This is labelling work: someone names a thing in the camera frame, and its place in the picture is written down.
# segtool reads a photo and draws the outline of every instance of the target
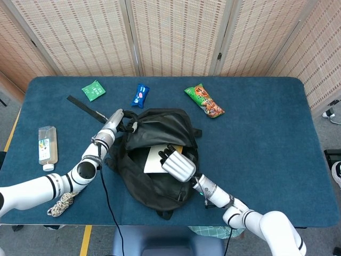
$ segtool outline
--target chair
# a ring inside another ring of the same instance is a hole
[[[223,255],[224,241],[200,236],[188,227],[120,226],[124,252],[128,256],[209,256]],[[116,230],[113,238],[114,256],[122,256],[121,238]]]

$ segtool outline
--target blue table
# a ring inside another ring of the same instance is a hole
[[[89,102],[81,88],[97,79],[106,94]],[[138,83],[150,87],[148,108],[182,108],[197,139],[200,171],[250,208],[283,211],[296,227],[326,227],[339,219],[334,192],[323,160],[302,83],[289,77],[39,77],[26,93],[3,168],[0,186],[45,175],[38,164],[38,128],[54,125],[63,175],[78,161],[90,138],[102,127],[93,117],[66,100],[72,95],[92,109],[110,116],[129,104]],[[216,119],[183,92],[203,83],[226,113]],[[104,179],[115,216],[121,225],[221,226],[221,209],[204,208],[195,194],[169,221],[135,201],[120,176],[106,166]],[[2,223],[113,225],[100,177],[76,197],[60,217],[46,215],[56,200],[26,211],[12,210]]]

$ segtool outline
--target beige folding screen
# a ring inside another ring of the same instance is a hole
[[[145,76],[207,76],[226,0],[131,0]]]
[[[0,86],[20,101],[33,78],[54,75],[1,6],[0,73]]]
[[[308,0],[238,0],[227,31],[221,76],[264,76]]]
[[[118,0],[12,3],[61,74],[136,75]]]
[[[271,76],[298,77],[317,113],[341,95],[341,1],[320,0]]]

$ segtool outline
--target snack bag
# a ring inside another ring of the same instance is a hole
[[[143,103],[145,101],[145,97],[149,92],[149,87],[145,86],[144,84],[138,84],[136,96],[133,99],[131,106],[138,106],[139,108],[143,108]]]
[[[85,93],[89,101],[93,101],[99,96],[105,94],[105,89],[97,80],[95,80],[92,84],[82,88],[82,91]]]
[[[202,84],[199,84],[196,87],[188,87],[184,92],[187,93],[210,118],[214,118],[225,113],[224,109],[219,107],[212,100]]]

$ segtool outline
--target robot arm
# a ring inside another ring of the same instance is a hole
[[[242,201],[226,193],[206,176],[196,173],[196,166],[172,146],[160,151],[162,168],[180,182],[191,180],[193,188],[219,208],[226,209],[223,220],[231,228],[247,228],[265,240],[273,256],[304,256],[306,246],[294,226],[282,212],[261,215]]]
[[[52,173],[14,186],[0,188],[0,218],[11,209],[30,209],[64,193],[84,189],[95,178],[97,168],[115,141],[117,126],[123,117],[123,110],[118,109],[92,138],[92,143],[85,150],[80,162],[67,174],[60,176]]]

